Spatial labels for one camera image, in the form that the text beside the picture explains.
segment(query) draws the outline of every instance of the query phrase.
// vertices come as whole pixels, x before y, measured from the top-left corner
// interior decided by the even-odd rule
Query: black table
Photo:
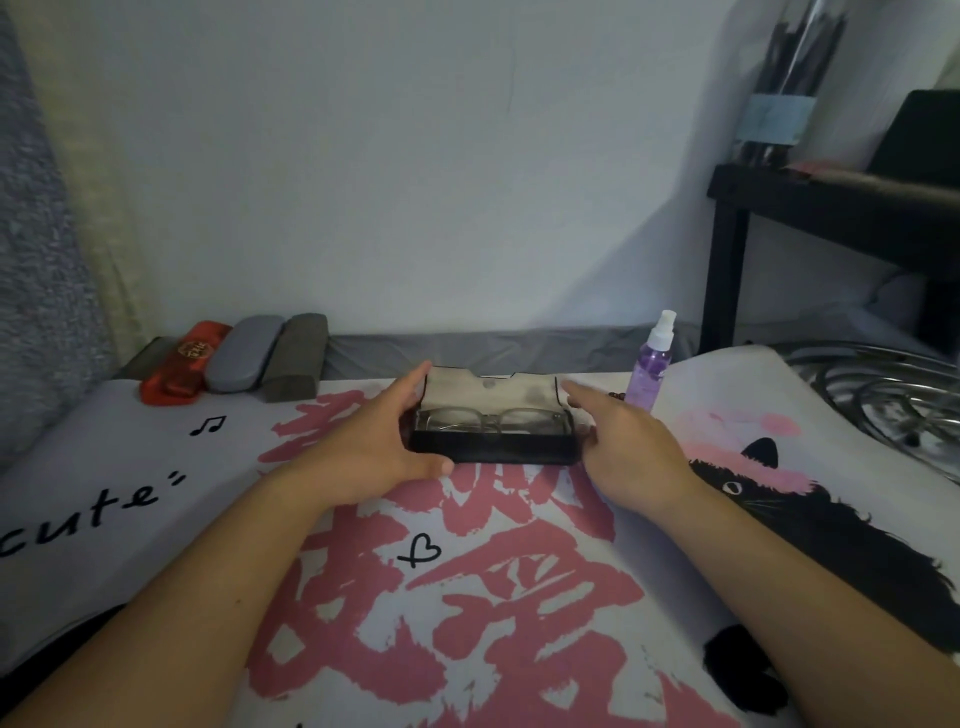
[[[776,220],[929,277],[916,331],[948,352],[960,336],[960,209],[796,173],[721,164],[700,353],[731,346],[751,214]]]

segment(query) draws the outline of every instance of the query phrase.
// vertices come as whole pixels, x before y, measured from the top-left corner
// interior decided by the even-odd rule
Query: bottle cap
[[[660,314],[660,320],[650,332],[647,346],[658,352],[669,352],[673,344],[673,323],[677,320],[677,312],[665,310]]]

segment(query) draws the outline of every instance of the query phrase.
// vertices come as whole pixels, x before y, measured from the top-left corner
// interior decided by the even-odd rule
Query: gray curtain
[[[116,366],[0,3],[0,472]]]

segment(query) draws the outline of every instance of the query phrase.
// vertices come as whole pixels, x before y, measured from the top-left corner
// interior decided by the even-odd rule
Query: person's left arm
[[[400,440],[424,362],[261,478],[11,713],[2,728],[207,726],[226,719],[257,627],[327,509],[449,474]]]

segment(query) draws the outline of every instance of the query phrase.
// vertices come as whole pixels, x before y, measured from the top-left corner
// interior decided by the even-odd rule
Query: light blue label
[[[744,109],[736,140],[792,147],[800,142],[816,104],[814,96],[755,93]]]

